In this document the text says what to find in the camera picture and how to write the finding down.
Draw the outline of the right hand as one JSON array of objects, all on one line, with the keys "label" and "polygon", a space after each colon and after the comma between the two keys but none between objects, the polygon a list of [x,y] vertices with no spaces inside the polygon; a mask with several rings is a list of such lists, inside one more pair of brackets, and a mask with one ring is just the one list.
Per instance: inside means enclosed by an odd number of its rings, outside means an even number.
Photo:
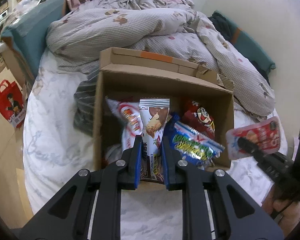
[{"label": "right hand", "polygon": [[262,202],[262,209],[271,214],[273,211],[281,211],[281,220],[278,225],[282,229],[283,234],[287,237],[300,221],[300,202],[291,202],[289,200],[280,200],[274,198],[275,185],[273,185]]}]

